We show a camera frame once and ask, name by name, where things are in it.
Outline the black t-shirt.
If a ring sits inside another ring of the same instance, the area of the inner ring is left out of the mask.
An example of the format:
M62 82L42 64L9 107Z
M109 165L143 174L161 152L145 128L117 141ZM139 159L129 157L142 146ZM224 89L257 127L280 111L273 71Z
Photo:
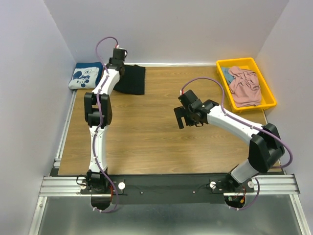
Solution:
M114 90L123 94L145 94L146 68L138 65L125 65L124 75L114 87Z

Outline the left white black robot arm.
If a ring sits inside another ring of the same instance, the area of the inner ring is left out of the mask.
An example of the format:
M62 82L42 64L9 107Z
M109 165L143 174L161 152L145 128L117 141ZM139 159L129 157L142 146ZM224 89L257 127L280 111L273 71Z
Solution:
M85 121L91 139L90 164L86 175L87 188L105 193L112 186L107 176L106 133L112 121L110 95L124 74L124 59L111 57L103 66L103 75L92 92L84 95Z

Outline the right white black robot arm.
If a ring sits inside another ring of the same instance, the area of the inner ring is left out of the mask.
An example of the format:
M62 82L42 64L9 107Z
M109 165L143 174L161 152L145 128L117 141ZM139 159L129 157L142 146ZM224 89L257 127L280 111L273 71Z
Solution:
M235 166L224 179L216 183L222 190L235 192L251 177L267 173L285 154L277 128L247 121L215 101L179 98L181 106L174 109L179 128L211 124L237 136L248 145L248 157Z

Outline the folded blue cartoon t-shirt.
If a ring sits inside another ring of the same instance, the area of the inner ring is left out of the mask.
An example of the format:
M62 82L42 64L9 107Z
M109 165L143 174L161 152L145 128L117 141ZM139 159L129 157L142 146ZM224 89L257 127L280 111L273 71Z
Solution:
M94 89L102 76L103 66L100 62L77 63L68 84L70 90Z

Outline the light blue garment in bin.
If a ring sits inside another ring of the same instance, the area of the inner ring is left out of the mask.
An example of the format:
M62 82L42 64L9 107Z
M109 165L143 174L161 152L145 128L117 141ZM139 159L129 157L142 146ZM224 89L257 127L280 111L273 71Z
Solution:
M234 80L234 77L229 73L229 68L221 67L223 75L228 85Z

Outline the pink t-shirt in bin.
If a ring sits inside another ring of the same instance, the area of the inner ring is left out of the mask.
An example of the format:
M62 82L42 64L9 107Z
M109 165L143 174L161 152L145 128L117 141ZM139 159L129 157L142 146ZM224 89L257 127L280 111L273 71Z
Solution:
M234 80L228 86L236 107L258 106L262 95L257 73L232 66L229 73Z

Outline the yellow plastic bin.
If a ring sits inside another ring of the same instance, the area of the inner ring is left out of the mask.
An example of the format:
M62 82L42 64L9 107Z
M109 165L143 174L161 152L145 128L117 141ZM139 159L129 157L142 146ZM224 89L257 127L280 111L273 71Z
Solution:
M216 65L233 112L276 106L274 95L253 58L218 60Z

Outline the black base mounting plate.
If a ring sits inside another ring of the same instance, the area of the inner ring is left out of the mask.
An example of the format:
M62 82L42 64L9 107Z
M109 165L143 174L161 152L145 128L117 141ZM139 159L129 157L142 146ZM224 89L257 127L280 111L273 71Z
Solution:
M106 209L110 203L141 204L230 204L242 208L245 195L254 192L252 179L236 183L227 174L111 175L88 173L76 183L81 194L91 195L91 204Z

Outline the aluminium frame rail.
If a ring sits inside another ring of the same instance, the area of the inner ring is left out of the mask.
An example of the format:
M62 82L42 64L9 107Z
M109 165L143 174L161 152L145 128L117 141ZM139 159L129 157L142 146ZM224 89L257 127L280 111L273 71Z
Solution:
M178 175L115 175L112 176L115 187L105 193L99 193L87 188L84 177L45 177L42 181L39 195L52 196L110 196L111 192L129 195L133 190L139 194L151 193L190 193L201 190L224 196L243 195L287 195L299 194L300 190L294 175L270 174L248 179L234 191L222 190L216 186L222 175L209 174L178 174Z

